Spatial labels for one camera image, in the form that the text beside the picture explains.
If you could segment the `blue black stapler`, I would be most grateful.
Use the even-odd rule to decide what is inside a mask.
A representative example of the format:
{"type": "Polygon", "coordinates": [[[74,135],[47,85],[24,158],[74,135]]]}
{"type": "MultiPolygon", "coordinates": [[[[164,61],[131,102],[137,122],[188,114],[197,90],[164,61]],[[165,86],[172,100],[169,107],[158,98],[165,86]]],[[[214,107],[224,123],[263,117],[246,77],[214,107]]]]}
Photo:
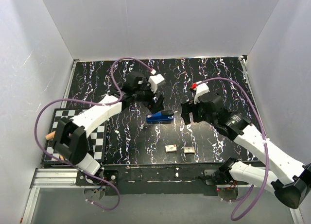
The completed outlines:
{"type": "Polygon", "coordinates": [[[174,120],[174,112],[172,110],[164,110],[146,116],[148,124],[170,123],[174,120]]]}

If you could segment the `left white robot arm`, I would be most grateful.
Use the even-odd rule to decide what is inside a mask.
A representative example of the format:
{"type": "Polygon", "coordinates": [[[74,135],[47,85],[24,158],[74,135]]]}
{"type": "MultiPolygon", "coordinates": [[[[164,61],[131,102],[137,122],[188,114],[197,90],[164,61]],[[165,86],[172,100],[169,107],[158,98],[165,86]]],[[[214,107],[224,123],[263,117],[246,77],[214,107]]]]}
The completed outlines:
{"type": "Polygon", "coordinates": [[[151,113],[164,109],[164,97],[155,101],[157,89],[165,82],[161,74],[145,77],[131,72],[121,84],[121,92],[112,91],[85,112],[71,119],[61,118],[52,142],[53,149],[72,165],[86,172],[87,180],[98,185],[103,181],[100,164],[90,154],[88,137],[101,124],[119,114],[134,102],[141,102],[151,113]]]}

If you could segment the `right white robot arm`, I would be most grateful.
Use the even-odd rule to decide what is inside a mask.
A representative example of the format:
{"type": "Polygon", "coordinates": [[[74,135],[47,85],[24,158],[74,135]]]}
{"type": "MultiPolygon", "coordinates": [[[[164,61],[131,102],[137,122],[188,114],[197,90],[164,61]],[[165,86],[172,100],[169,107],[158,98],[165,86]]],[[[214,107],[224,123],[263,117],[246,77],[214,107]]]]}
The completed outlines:
{"type": "Polygon", "coordinates": [[[292,158],[274,145],[268,138],[238,112],[229,112],[222,97],[214,92],[205,93],[197,99],[182,104],[185,124],[205,121],[221,135],[244,147],[264,163],[264,169],[247,165],[229,158],[213,174],[207,176],[215,184],[231,184],[242,181],[255,186],[266,182],[265,190],[289,208],[297,209],[311,190],[311,166],[292,158]]]}

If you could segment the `white staple box left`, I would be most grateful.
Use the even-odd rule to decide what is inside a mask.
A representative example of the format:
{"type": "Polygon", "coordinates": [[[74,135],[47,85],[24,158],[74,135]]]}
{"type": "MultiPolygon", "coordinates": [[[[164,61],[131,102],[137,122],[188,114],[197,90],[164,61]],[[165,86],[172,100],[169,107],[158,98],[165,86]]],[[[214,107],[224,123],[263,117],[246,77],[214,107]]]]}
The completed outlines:
{"type": "Polygon", "coordinates": [[[165,152],[166,153],[172,153],[172,152],[176,152],[176,151],[177,151],[177,146],[175,144],[165,146],[165,152]]]}

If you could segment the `black white checkerboard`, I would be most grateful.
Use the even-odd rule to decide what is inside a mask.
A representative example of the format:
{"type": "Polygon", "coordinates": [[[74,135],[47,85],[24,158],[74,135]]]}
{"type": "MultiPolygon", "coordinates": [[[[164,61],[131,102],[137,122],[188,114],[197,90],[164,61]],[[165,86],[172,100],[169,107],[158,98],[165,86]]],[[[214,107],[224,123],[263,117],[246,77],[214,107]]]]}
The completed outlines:
{"type": "MultiPolygon", "coordinates": [[[[49,132],[53,132],[57,128],[58,121],[61,118],[71,119],[74,116],[77,116],[83,112],[87,111],[87,109],[74,108],[74,109],[66,109],[66,108],[55,108],[52,120],[49,128],[49,132]]],[[[99,127],[93,130],[93,132],[88,137],[88,149],[93,158],[99,163],[104,162],[104,154],[105,154],[105,142],[106,142],[106,122],[102,123],[99,127]]],[[[59,161],[51,158],[50,156],[43,154],[41,159],[42,166],[54,166],[54,165],[64,165],[59,161]]]]}

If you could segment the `wooden toy hammer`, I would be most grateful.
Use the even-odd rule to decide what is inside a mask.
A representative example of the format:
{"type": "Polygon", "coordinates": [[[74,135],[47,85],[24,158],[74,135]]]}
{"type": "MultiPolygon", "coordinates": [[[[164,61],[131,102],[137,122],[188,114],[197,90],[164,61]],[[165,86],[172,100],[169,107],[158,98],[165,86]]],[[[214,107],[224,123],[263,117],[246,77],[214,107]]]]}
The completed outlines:
{"type": "Polygon", "coordinates": [[[49,153],[49,154],[51,154],[51,155],[53,155],[54,157],[59,157],[59,154],[54,150],[54,148],[53,148],[53,139],[54,139],[54,135],[55,135],[55,131],[53,131],[53,132],[51,132],[51,133],[49,133],[49,134],[47,134],[46,136],[45,136],[45,138],[46,138],[46,140],[47,140],[47,149],[46,149],[46,151],[49,153]]]}

